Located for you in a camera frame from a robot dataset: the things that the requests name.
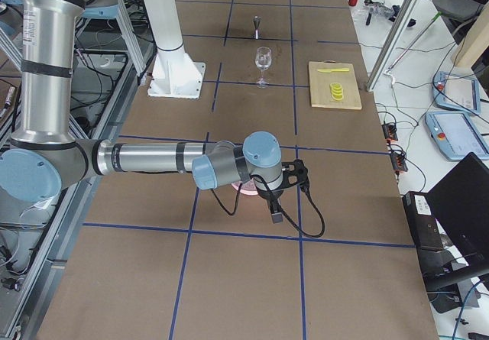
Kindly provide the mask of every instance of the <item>white label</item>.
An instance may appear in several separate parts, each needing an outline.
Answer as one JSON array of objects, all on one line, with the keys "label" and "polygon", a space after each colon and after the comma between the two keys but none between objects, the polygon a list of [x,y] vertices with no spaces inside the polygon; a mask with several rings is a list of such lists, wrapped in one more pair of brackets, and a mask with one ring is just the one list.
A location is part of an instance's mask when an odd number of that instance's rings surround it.
[{"label": "white label", "polygon": [[431,215],[431,210],[429,209],[425,196],[415,195],[414,201],[416,202],[416,210],[418,211],[418,214]]},{"label": "white label", "polygon": [[37,19],[36,13],[29,10],[24,10],[24,36],[22,40],[24,46],[36,45]]}]

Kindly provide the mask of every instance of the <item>white surface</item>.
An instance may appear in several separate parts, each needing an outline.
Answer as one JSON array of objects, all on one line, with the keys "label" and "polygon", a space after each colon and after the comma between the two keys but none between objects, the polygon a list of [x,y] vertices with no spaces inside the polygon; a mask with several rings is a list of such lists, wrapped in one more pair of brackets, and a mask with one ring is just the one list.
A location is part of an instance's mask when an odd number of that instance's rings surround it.
[{"label": "white surface", "polygon": [[[392,28],[392,22],[386,18],[374,16],[371,19],[371,24],[366,26],[365,22],[368,11],[364,9],[363,1],[358,0],[357,6],[351,8],[351,15],[355,24],[355,30],[357,31],[358,40],[361,44],[365,66],[367,67],[368,73],[370,73],[381,51],[380,48],[375,47],[382,46],[389,30]],[[403,0],[382,1],[386,6],[401,5],[403,2]],[[413,12],[413,18],[417,20],[416,25],[404,31],[397,46],[407,46],[435,14],[436,9],[431,1],[421,0]],[[439,50],[428,53],[409,51],[393,70],[393,75],[397,83],[392,87],[391,78],[382,76],[374,88],[378,111],[392,114],[380,113],[379,118],[381,122],[384,120],[385,122],[392,122],[393,117],[396,118],[397,136],[399,138],[397,144],[407,150],[407,159],[415,163],[426,175],[425,184],[421,172],[408,162],[407,166],[409,171],[400,175],[399,191],[401,194],[410,190],[419,191],[422,188],[425,192],[429,191],[456,165],[456,162],[448,161],[439,151],[424,123],[424,114],[426,111],[430,109],[440,110],[440,108],[432,104],[433,92],[430,84],[438,68],[463,76],[472,74],[470,69],[453,67],[450,56],[455,51],[456,46],[452,46],[452,44],[453,39],[449,30],[444,22],[438,19],[413,48],[420,50]],[[391,65],[402,51],[402,49],[394,51],[388,64]],[[440,66],[440,63],[448,52],[449,55]],[[399,82],[410,86],[418,86],[424,83],[429,84],[411,89],[399,84]],[[484,90],[480,90],[481,98],[487,99]],[[489,105],[482,103],[481,108],[481,116],[489,119]],[[481,133],[489,133],[489,125],[487,123],[476,117],[472,117],[471,119]],[[419,122],[419,126],[413,128],[413,125],[417,122]],[[455,248],[451,248],[450,251],[452,251],[455,257],[460,256]],[[487,293],[485,287],[482,285],[478,287],[478,290]],[[467,320],[469,324],[459,325],[457,331],[458,337],[467,339],[469,332],[479,332],[489,335],[489,297],[482,296],[479,299],[479,304],[481,306],[480,309],[466,309],[464,311],[462,318]],[[436,313],[434,309],[432,311],[439,334],[452,336],[455,318],[458,317],[459,309],[454,309],[442,315]]]}]

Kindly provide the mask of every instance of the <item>black monitor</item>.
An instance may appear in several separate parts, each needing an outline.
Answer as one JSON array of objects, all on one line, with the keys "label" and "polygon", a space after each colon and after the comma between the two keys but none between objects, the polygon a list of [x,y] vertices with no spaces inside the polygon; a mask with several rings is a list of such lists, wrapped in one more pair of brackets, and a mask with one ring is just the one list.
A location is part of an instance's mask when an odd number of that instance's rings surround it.
[{"label": "black monitor", "polygon": [[479,277],[489,280],[489,168],[468,154],[427,194],[426,200],[447,236],[469,263],[425,280],[428,291]]}]

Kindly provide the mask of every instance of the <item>wooden cutting board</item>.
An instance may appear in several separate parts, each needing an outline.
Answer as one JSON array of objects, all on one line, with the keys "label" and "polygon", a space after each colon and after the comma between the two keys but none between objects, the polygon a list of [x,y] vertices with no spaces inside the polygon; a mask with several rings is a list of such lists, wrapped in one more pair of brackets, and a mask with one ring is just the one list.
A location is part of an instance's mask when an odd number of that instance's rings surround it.
[{"label": "wooden cutting board", "polygon": [[[320,73],[318,69],[349,68],[348,72]],[[331,83],[343,87],[343,99],[337,101],[331,96]],[[309,62],[309,85],[311,106],[323,108],[361,109],[360,93],[353,65],[350,63]]]}]

